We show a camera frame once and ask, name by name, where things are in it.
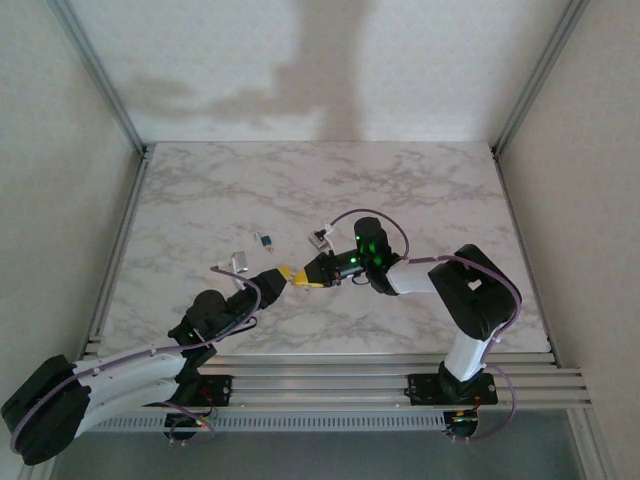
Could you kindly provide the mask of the aluminium side rail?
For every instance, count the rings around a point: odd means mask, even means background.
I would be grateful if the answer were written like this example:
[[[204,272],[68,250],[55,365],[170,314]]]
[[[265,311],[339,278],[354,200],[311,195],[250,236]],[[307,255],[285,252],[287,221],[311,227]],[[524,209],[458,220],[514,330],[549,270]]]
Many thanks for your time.
[[[132,225],[135,220],[140,196],[147,177],[149,164],[153,159],[155,144],[144,144],[142,155],[138,157],[135,177],[126,198],[122,218],[110,252],[94,308],[88,323],[84,339],[78,348],[76,358],[82,360],[86,353],[94,356],[93,344],[101,342],[101,333],[107,320],[113,293],[115,291],[122,261],[126,252]]]
[[[497,177],[499,179],[501,188],[503,190],[504,196],[505,196],[505,201],[507,204],[507,208],[509,210],[510,213],[510,217],[511,217],[511,221],[514,227],[514,231],[515,231],[515,236],[516,239],[518,241],[518,245],[519,245],[519,249],[520,249],[520,253],[522,256],[522,260],[527,272],[527,277],[529,280],[529,283],[531,285],[531,290],[532,290],[532,295],[533,298],[535,300],[535,304],[541,319],[541,323],[544,327],[544,331],[545,331],[545,335],[546,335],[546,339],[547,342],[549,344],[549,351],[553,354],[554,357],[554,364],[555,365],[560,365],[561,362],[558,360],[558,354],[557,354],[557,349],[556,349],[556,345],[554,344],[554,340],[552,338],[550,329],[549,329],[549,324],[548,324],[548,319],[547,319],[547,315],[546,315],[546,311],[545,308],[541,302],[541,297],[540,297],[540,291],[535,279],[535,275],[534,275],[534,270],[533,270],[533,266],[531,263],[531,259],[530,256],[527,252],[526,249],[526,245],[525,245],[525,241],[524,241],[524,237],[523,237],[523,232],[521,229],[521,225],[519,223],[519,219],[516,213],[516,209],[515,209],[515,205],[513,203],[513,199],[512,196],[510,194],[509,191],[509,187],[507,185],[505,176],[504,176],[504,172],[503,172],[503,167],[498,159],[498,157],[495,154],[492,154],[492,158],[494,161],[494,166],[496,169],[496,174]]]

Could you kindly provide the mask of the aluminium lower frame beam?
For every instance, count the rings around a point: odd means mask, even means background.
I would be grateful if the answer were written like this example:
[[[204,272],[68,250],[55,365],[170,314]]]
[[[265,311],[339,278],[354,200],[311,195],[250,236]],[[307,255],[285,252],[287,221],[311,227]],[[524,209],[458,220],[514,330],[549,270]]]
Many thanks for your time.
[[[585,480],[618,480],[594,411],[569,409],[567,416]]]

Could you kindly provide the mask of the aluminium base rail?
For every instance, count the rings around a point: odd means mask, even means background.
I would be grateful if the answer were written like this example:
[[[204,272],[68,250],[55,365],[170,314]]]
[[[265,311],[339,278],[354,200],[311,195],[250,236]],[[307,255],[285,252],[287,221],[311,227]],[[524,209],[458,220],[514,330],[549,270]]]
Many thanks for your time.
[[[437,371],[438,354],[216,355],[203,375],[232,376],[232,411],[406,410],[411,374]],[[572,409],[592,405],[582,373],[561,368],[550,353],[498,353],[491,365],[498,408]]]

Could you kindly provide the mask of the aluminium corner post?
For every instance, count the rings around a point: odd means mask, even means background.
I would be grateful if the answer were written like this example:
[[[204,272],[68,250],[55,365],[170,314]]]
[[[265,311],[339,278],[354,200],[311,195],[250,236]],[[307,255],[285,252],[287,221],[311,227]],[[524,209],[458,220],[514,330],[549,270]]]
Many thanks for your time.
[[[515,138],[590,3],[591,0],[567,1],[502,129],[491,144],[491,153],[496,163]]]
[[[147,147],[134,126],[130,115],[126,111],[124,102],[111,81],[71,1],[46,0],[46,3],[56,17],[56,20],[72,47],[76,50],[86,72],[93,81],[111,114],[114,116],[136,156],[139,159],[143,159],[147,152]]]

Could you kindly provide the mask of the controller board with LED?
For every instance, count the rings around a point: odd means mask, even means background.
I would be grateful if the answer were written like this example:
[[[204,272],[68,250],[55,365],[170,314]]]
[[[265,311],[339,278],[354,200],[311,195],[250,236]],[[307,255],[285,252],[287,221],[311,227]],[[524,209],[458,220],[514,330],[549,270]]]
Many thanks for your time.
[[[468,444],[479,425],[478,412],[471,410],[446,411],[444,413],[445,435],[453,442]]]
[[[210,422],[199,415],[168,414],[164,422],[163,434],[170,446],[186,447],[213,440],[215,429]]]

